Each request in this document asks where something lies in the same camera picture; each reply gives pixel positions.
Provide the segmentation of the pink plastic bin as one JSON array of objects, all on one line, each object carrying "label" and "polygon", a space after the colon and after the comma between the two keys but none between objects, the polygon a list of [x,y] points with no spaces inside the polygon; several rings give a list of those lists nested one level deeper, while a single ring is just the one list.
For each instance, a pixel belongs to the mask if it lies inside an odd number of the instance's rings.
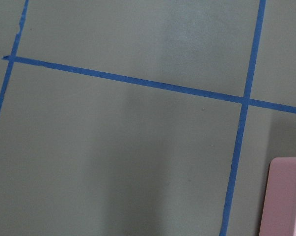
[{"label": "pink plastic bin", "polygon": [[269,166],[260,236],[296,236],[296,157]]}]

